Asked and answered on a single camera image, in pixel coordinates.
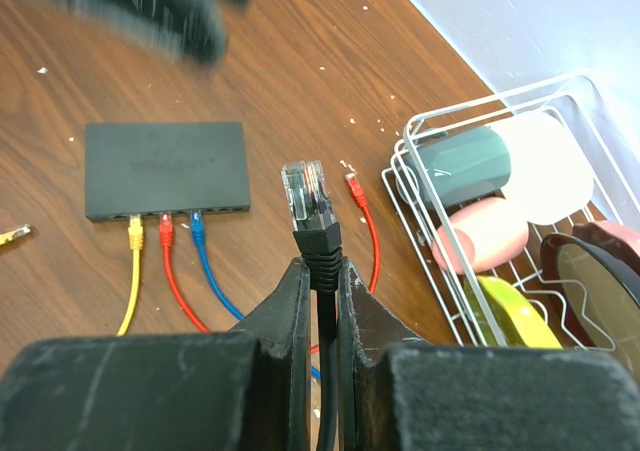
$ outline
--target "white wall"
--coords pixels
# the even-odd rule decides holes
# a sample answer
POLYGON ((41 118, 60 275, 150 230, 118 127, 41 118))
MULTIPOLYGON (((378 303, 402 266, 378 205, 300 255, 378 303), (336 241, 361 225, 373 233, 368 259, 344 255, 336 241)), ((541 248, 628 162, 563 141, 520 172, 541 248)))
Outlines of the white wall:
MULTIPOLYGON (((494 91, 595 69, 614 118, 605 140, 640 196, 640 0, 412 1, 494 91)), ((626 193, 609 186, 640 229, 626 193)))

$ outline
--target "pink bowl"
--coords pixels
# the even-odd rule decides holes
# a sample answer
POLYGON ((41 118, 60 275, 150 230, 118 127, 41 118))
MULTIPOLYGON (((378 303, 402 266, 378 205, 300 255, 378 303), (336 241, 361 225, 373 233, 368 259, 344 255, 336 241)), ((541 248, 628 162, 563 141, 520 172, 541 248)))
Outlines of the pink bowl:
MULTIPOLYGON (((475 273, 495 268, 520 254, 529 240, 529 225, 520 209, 503 198, 486 198, 473 203, 450 218, 475 273)), ((456 274, 464 274, 453 243, 443 226, 438 228, 444 252, 456 274)), ((433 258, 448 270, 442 251, 435 239, 431 246, 433 258)))

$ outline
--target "wire rack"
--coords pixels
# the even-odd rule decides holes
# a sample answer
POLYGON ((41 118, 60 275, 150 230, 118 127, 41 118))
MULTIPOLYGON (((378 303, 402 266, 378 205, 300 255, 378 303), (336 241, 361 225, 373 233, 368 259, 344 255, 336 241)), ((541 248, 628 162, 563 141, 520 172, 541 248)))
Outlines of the wire rack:
MULTIPOLYGON (((501 117, 505 117, 504 115, 508 116, 532 110, 549 113, 572 131, 592 163, 596 161, 600 164, 605 163, 604 167, 602 165, 599 166, 600 172, 607 173, 609 176, 616 176, 617 179, 619 179, 619 182, 628 194, 628 200, 625 200, 625 202, 632 203, 638 213, 640 213, 640 204, 636 196, 602 139, 602 135, 594 119, 590 117, 586 109, 587 107, 582 102, 581 98, 584 96, 583 90, 585 85, 591 89, 592 93, 597 94, 597 88, 588 74, 579 72, 539 81, 455 106, 418 114, 408 121, 404 128, 403 139, 400 139, 394 147, 390 166, 382 172, 382 179, 409 236, 409 240, 424 268, 427 280, 435 293, 438 303, 442 307, 456 341, 460 345, 486 346, 487 341, 484 333, 481 331, 481 327, 486 329, 486 326, 489 326, 491 329, 499 346, 507 346, 507 341, 491 311, 484 293, 480 289, 469 259, 465 255, 460 241, 453 231, 447 211, 451 212, 455 211, 455 209, 445 210, 425 168, 424 162, 422 162, 420 158, 418 147, 428 140, 441 136, 443 133, 464 132, 465 128, 473 127, 472 125, 478 126, 486 124, 496 118, 500 119, 501 117), (484 114, 480 112, 483 107, 486 109, 487 105, 491 106, 493 104, 495 109, 497 107, 496 105, 507 99, 516 104, 484 114), (446 126, 430 127, 430 121, 434 118, 440 120, 448 118, 452 120, 454 115, 460 116, 462 114, 465 116, 471 115, 472 117, 455 121, 453 124, 446 126), (580 136, 578 136, 576 132, 578 129, 583 133, 590 133, 590 135, 587 136, 587 140, 584 139, 584 134, 582 135, 583 139, 580 139, 580 136), (597 143, 595 149, 592 147, 588 153, 586 151, 586 141, 597 143), (407 167, 406 160, 403 159, 404 156, 411 157, 418 171, 418 176, 416 176, 416 173, 414 173, 411 168, 407 167), (433 205, 435 216, 433 211, 429 212, 424 201, 421 199, 417 180, 420 180, 424 185, 424 189, 433 205), (457 276, 453 271, 450 256, 448 256, 444 250, 442 241, 436 232, 438 223, 442 224, 449 239, 454 244, 455 252, 464 269, 464 276, 457 276), (434 264, 431 259, 430 249, 434 241, 442 252, 442 256, 447 265, 446 270, 434 264), (476 316, 472 311, 469 300, 464 292, 464 279, 469 283, 478 305, 482 310, 480 317, 476 316)), ((599 198, 599 202, 604 203, 603 207, 606 209, 608 217, 622 223, 620 213, 603 186, 601 176, 599 176, 595 166, 594 171, 594 197, 599 198)), ((552 326, 556 331, 561 330, 566 337, 563 340, 565 345, 582 349, 614 351, 616 349, 615 341, 605 330, 598 327, 596 323, 585 314, 587 289, 582 283, 577 281, 574 282, 578 284, 584 292, 583 303, 582 309, 573 309, 573 311, 576 314, 580 313, 584 320, 593 324, 594 328, 602 333, 605 341, 608 342, 609 345, 600 348, 588 347, 571 332, 567 326, 567 311, 569 309, 567 300, 561 293, 553 290, 554 285, 566 283, 566 281, 545 280, 542 276, 542 270, 538 262, 539 259, 536 256, 544 236, 551 232, 559 231, 570 233, 575 223, 593 221, 595 219, 594 213, 598 215, 599 211, 590 203, 589 206, 581 211, 567 216, 552 226, 531 225, 529 243, 523 253, 514 260, 492 269, 491 272, 494 276, 506 279, 515 288, 519 289, 530 302, 540 310, 541 316, 547 324, 552 326), (556 306, 555 308, 559 308, 559 311, 550 312, 548 307, 551 300, 556 300, 556 303, 560 303, 560 306, 556 306)))

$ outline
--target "loose red cable end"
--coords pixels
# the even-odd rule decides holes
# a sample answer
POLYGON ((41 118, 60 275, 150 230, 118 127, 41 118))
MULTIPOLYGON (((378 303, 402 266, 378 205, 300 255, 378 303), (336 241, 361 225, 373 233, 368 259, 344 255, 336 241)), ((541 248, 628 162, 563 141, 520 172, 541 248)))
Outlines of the loose red cable end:
POLYGON ((173 219, 171 213, 162 213, 160 215, 160 244, 163 248, 171 247, 173 244, 173 219))
POLYGON ((356 204, 360 208, 366 208, 367 206, 369 206, 369 203, 367 202, 367 196, 364 194, 364 189, 360 184, 358 175, 356 173, 348 173, 344 175, 344 179, 347 180, 347 184, 349 185, 349 189, 351 190, 351 196, 353 196, 356 204))

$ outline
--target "wooden surface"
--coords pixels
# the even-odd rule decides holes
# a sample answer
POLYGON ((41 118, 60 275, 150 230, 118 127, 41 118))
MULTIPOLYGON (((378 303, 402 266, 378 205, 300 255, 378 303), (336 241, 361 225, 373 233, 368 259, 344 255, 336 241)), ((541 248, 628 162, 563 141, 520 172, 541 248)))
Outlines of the wooden surface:
MULTIPOLYGON (((244 311, 297 252, 280 181, 289 161, 322 160, 345 252, 369 276, 367 226, 343 179, 341 162, 351 164, 380 229, 379 299, 427 339, 452 341, 380 172, 412 114, 488 90, 407 0, 254 0, 246 13, 228 11, 229 53, 211 75, 39 3, 0 0, 0 228, 36 228, 1 250, 0 371, 37 339, 115 333, 125 311, 126 224, 84 217, 89 122, 244 123, 252 209, 206 218, 218 279, 244 311)), ((226 330, 234 319, 207 286, 181 222, 178 278, 209 326, 226 330)), ((131 332, 193 332, 167 286, 157 222, 146 224, 131 332)))

